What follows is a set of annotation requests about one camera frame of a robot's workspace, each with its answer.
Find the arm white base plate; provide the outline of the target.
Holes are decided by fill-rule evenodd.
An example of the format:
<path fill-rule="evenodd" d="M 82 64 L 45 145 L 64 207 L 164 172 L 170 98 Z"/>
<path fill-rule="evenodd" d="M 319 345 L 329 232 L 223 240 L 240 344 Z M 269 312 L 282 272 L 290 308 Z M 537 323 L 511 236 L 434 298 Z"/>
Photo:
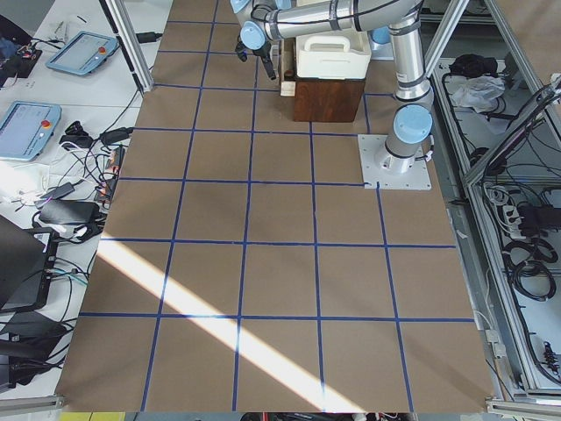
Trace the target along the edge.
<path fill-rule="evenodd" d="M 431 190 L 423 148 L 417 145 L 415 155 L 396 158 L 386 149 L 387 135 L 360 134 L 359 159 L 366 189 Z"/>

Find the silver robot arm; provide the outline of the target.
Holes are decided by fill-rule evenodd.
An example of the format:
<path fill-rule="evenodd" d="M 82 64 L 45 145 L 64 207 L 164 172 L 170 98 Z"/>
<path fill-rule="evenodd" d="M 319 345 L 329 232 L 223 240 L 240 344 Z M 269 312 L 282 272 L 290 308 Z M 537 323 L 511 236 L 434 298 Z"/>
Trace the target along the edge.
<path fill-rule="evenodd" d="M 430 135 L 433 92 L 426 75 L 420 39 L 419 1 L 322 1 L 295 6 L 290 1 L 233 1 L 231 9 L 241 29 L 240 42 L 263 54 L 273 41 L 317 40 L 324 58 L 337 46 L 353 49 L 360 35 L 386 27 L 394 54 L 396 99 L 400 108 L 385 142 L 374 153 L 376 166 L 401 175 L 415 163 L 421 144 Z"/>

